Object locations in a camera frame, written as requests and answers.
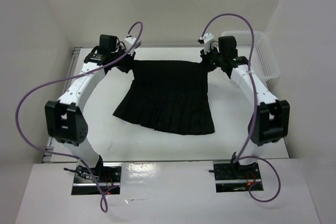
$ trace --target black garment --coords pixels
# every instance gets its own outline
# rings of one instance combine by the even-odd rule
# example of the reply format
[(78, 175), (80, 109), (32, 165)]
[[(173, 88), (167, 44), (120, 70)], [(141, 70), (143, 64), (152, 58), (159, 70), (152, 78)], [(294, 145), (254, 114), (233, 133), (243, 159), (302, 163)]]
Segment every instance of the black garment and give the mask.
[(135, 60), (134, 80), (114, 116), (157, 131), (181, 135), (215, 132), (202, 63)]

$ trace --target robotic arm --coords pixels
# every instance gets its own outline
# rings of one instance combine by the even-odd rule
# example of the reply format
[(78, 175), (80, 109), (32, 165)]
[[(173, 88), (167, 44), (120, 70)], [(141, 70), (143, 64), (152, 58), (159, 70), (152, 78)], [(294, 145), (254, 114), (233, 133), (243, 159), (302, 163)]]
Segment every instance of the robotic arm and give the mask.
[[(118, 40), (116, 36), (101, 35), (99, 46), (86, 56), (80, 74), (118, 59), (134, 44), (136, 38), (129, 36), (124, 39), (124, 42), (117, 43)], [(93, 150), (87, 139), (88, 125), (82, 113), (97, 84), (112, 67), (118, 67), (123, 72), (129, 71), (127, 63), (133, 60), (134, 49), (116, 65), (76, 79), (57, 101), (48, 101), (45, 105), (49, 136), (55, 138), (59, 143), (63, 143), (72, 155), (84, 160), (100, 180), (103, 179), (104, 174), (108, 174), (109, 168), (103, 166), (101, 156)], [(88, 176), (83, 164), (80, 164), (77, 173), (84, 177)]]
[[(213, 71), (221, 68), (243, 91), (251, 104), (254, 104), (253, 86), (248, 71), (246, 57), (238, 56), (237, 42), (233, 36), (218, 38), (218, 49), (211, 47), (214, 36), (206, 34), (201, 40), (204, 49), (201, 51), (202, 63), (207, 70)], [(265, 144), (275, 143), (287, 136), (289, 121), (289, 103), (286, 100), (279, 101), (260, 81), (252, 71), (257, 91), (257, 118), (256, 124), (246, 148), (241, 156), (260, 156), (265, 149)], [(247, 158), (239, 161), (241, 166), (251, 165), (255, 159)]]

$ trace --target wall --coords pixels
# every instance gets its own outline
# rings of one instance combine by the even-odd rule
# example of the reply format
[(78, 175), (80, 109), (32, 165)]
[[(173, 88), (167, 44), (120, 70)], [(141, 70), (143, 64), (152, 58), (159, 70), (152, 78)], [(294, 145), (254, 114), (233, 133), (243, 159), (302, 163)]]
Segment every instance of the wall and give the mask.
[[(47, 0), (73, 46), (90, 46), (101, 33), (124, 36), (136, 20), (144, 23), (143, 45), (197, 45), (206, 23), (215, 15), (244, 15), (264, 30), (279, 0)], [(226, 17), (211, 27), (246, 30), (244, 22)]]
[[(21, 97), (38, 84), (67, 74), (71, 48), (45, 0), (0, 0), (0, 164), (41, 161), (19, 136), (14, 122)], [(23, 105), (20, 121), (27, 136), (46, 145), (44, 104), (63, 84), (38, 91)]]
[(281, 77), (272, 90), (291, 105), (293, 157), (336, 153), (336, 0), (280, 0), (267, 28)]

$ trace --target plastic laundry basket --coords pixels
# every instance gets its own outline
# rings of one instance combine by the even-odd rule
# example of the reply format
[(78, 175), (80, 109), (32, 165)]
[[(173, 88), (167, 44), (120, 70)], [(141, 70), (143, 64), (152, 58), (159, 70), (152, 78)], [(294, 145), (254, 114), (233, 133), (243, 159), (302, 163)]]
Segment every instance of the plastic laundry basket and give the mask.
[[(237, 40), (239, 56), (248, 58), (252, 39), (250, 31), (225, 31), (222, 36), (234, 36)], [(252, 54), (251, 66), (262, 81), (268, 81), (280, 76), (278, 64), (267, 36), (262, 31), (255, 31), (255, 46)]]

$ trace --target table surface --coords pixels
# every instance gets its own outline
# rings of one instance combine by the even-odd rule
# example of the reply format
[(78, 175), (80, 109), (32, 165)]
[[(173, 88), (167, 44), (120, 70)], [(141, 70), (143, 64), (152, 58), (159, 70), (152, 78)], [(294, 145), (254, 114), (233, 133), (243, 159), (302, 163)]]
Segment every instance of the table surface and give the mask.
[[(81, 49), (75, 73), (78, 74), (85, 56), (91, 49)], [(138, 48), (139, 60), (188, 60), (200, 62), (200, 48), (157, 47)], [(239, 55), (246, 50), (238, 48)], [(185, 161), (230, 159), (247, 136), (247, 125), (253, 112), (240, 88), (220, 69), (208, 75), (208, 101), (215, 125), (215, 133), (201, 136), (182, 136), (154, 131), (125, 122), (113, 112), (126, 95), (133, 73), (114, 68), (97, 85), (89, 98), (84, 117), (89, 125), (88, 140), (104, 161)], [(69, 153), (55, 140), (54, 151)], [(288, 158), (285, 142), (268, 144), (265, 158)], [(73, 159), (53, 155), (52, 162), (71, 162)]]
[[(296, 159), (273, 159), (281, 178), (281, 192), (270, 203), (251, 199), (248, 192), (216, 193), (213, 163), (123, 163), (120, 195), (109, 195), (109, 211), (101, 212), (99, 195), (72, 196), (71, 164), (36, 164), (30, 175), (16, 219), (21, 223), (295, 223), (318, 224), (314, 204)], [(277, 190), (277, 179), (259, 162), (267, 199)]]

